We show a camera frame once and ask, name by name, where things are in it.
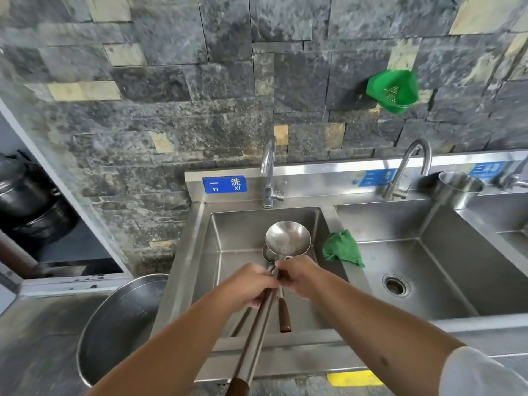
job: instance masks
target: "green strainer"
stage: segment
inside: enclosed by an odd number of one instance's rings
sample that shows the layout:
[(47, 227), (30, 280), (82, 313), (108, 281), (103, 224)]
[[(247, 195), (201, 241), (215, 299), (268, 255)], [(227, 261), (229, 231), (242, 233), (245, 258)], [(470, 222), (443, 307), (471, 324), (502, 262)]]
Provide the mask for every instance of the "green strainer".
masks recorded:
[(368, 80), (366, 94), (387, 111), (401, 114), (418, 101), (418, 83), (411, 71), (387, 70)]

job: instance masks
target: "white sleeve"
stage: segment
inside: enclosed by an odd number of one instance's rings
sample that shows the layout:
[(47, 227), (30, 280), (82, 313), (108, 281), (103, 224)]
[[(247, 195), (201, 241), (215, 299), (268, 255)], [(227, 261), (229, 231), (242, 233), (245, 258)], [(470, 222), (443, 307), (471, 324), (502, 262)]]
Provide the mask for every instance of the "white sleeve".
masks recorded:
[(527, 396), (528, 382), (478, 350), (465, 346), (447, 358), (439, 396)]

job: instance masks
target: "blue sign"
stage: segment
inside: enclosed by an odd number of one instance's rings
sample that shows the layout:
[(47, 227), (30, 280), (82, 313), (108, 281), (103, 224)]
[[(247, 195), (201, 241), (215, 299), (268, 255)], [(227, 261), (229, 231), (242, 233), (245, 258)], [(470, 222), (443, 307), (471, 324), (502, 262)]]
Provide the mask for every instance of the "blue sign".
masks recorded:
[(479, 179), (491, 179), (501, 172), (501, 169), (506, 164), (505, 161), (496, 161), (494, 163), (478, 163), (469, 173)]
[(206, 193), (235, 193), (247, 192), (248, 185), (243, 176), (215, 176), (203, 178)]
[(392, 180), (396, 168), (393, 169), (373, 169), (366, 171), (365, 177), (361, 180), (359, 187), (388, 185)]

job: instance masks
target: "gooseneck faucet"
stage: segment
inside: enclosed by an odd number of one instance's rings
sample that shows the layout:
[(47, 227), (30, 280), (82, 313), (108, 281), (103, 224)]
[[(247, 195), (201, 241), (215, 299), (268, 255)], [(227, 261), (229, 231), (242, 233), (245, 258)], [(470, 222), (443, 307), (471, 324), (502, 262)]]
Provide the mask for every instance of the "gooseneck faucet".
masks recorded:
[(528, 157), (521, 161), (515, 171), (504, 176), (499, 181), (499, 189), (510, 192), (514, 187), (528, 187), (528, 180), (521, 179), (521, 174), (523, 173), (526, 164), (528, 164)]
[(273, 190), (273, 168), (275, 166), (275, 151), (277, 149), (277, 139), (272, 136), (262, 153), (262, 165), (260, 173), (266, 174), (266, 186), (262, 191), (262, 205), (264, 208), (272, 208), (273, 200), (284, 201), (284, 192)]
[(411, 155), (413, 155), (413, 152), (420, 147), (423, 149), (423, 165), (422, 165), (422, 176), (425, 176), (429, 173), (429, 169), (431, 168), (431, 162), (432, 162), (432, 150), (431, 150), (431, 144), (426, 139), (416, 139), (412, 142), (412, 144), (409, 146), (407, 151), (405, 152), (405, 155), (403, 156), (403, 159), (401, 160), (400, 166), (398, 170), (396, 171), (396, 175), (394, 175), (394, 178), (392, 181), (389, 182), (387, 185), (387, 189), (385, 190), (385, 193), (383, 194), (384, 199), (392, 200), (395, 197), (399, 197), (401, 199), (406, 199), (409, 192), (405, 189), (401, 189), (399, 187), (400, 185), (400, 179), (403, 175), (403, 171), (407, 167), (407, 163), (409, 162), (409, 159), (411, 159)]

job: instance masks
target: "stone tile wall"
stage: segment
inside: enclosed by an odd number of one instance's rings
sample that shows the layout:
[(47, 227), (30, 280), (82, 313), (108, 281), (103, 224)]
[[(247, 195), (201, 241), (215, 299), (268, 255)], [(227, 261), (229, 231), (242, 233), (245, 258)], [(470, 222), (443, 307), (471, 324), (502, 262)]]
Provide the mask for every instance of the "stone tile wall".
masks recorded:
[[(528, 147), (527, 5), (0, 0), (2, 98), (134, 272), (165, 270), (183, 172), (256, 165), (273, 134), (280, 163), (397, 156), (417, 137)], [(420, 83), (398, 116), (365, 94), (387, 68)]]

